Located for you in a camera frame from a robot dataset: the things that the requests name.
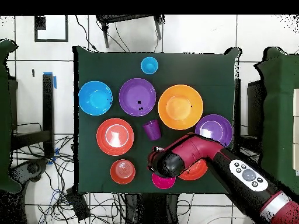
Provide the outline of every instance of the dark green table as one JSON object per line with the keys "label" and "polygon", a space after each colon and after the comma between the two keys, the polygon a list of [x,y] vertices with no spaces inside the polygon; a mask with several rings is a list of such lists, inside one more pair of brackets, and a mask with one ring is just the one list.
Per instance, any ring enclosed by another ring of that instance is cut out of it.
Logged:
{"label": "dark green table", "polygon": [[[89,81],[102,81],[113,93],[113,103],[107,113],[91,116],[79,108],[79,192],[99,193],[227,193],[222,185],[208,171],[195,181],[179,178],[168,190],[160,190],[153,185],[151,172],[147,170],[147,156],[153,146],[168,146],[187,132],[194,132],[195,126],[184,131],[168,128],[159,119],[157,104],[161,94],[168,87],[186,84],[195,88],[204,103],[203,116],[219,114],[232,123],[234,105],[234,64],[239,49],[233,48],[225,54],[153,54],[153,53],[94,53],[81,47],[74,47],[74,60],[78,57],[77,69],[79,88]],[[143,58],[157,59],[159,68],[153,75],[146,75],[140,68]],[[144,78],[151,82],[157,93],[154,109],[143,117],[126,114],[119,104],[119,90],[131,78]],[[96,142],[96,131],[109,118],[122,118],[134,130],[134,145],[122,156],[103,153]],[[159,119],[162,138],[150,142],[142,124]],[[127,185],[119,185],[110,177],[110,167],[119,159],[128,159],[135,165],[134,180]]]}
{"label": "dark green table", "polygon": [[299,88],[299,55],[277,47],[264,54],[256,65],[267,90],[261,166],[299,195],[299,176],[293,170],[293,94]]}

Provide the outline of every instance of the pink bowl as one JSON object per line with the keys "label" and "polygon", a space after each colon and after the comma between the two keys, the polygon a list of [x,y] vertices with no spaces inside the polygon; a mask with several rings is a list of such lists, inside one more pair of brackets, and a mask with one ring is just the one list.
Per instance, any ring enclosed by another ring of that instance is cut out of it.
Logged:
{"label": "pink bowl", "polygon": [[161,178],[155,173],[152,174],[152,182],[159,189],[169,189],[175,184],[176,178]]}

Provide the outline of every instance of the power strip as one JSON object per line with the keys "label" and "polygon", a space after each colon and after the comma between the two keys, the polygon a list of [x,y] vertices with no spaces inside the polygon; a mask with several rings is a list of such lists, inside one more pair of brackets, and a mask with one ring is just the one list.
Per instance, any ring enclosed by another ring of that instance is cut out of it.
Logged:
{"label": "power strip", "polygon": [[65,196],[68,203],[73,206],[76,216],[79,221],[84,220],[91,216],[91,211],[88,208],[86,200],[83,194],[73,192],[72,187],[67,189],[67,195]]}

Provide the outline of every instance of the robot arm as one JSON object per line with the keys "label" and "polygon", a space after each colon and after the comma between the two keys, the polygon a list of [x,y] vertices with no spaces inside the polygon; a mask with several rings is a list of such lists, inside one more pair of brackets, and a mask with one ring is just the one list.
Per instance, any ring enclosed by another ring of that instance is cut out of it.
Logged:
{"label": "robot arm", "polygon": [[254,169],[219,142],[189,133],[148,156],[148,168],[160,177],[176,177],[199,159],[229,192],[236,206],[269,224],[299,224],[299,205],[262,170]]}

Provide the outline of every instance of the blue cup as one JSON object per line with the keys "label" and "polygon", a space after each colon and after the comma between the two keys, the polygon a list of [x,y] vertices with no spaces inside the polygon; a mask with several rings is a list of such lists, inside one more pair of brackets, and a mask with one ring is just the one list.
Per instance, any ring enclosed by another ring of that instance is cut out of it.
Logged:
{"label": "blue cup", "polygon": [[141,69],[147,75],[151,75],[157,71],[158,61],[153,57],[146,57],[141,62]]}

